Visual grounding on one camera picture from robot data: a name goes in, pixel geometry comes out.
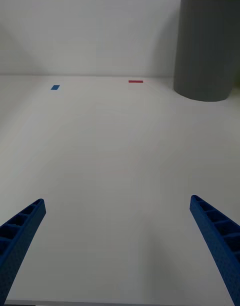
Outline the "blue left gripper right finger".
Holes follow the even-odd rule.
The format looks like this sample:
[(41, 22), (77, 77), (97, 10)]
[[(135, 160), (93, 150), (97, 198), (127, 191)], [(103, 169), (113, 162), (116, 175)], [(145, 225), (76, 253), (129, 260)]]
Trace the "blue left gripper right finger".
[(235, 306), (240, 305), (240, 226), (197, 195), (189, 210)]

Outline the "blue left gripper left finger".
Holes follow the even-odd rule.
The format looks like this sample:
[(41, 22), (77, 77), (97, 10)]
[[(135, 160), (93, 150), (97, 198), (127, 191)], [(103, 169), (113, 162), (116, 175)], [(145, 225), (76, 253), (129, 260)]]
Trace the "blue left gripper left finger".
[(2, 306), (45, 215), (45, 201), (40, 198), (0, 226), (0, 305)]

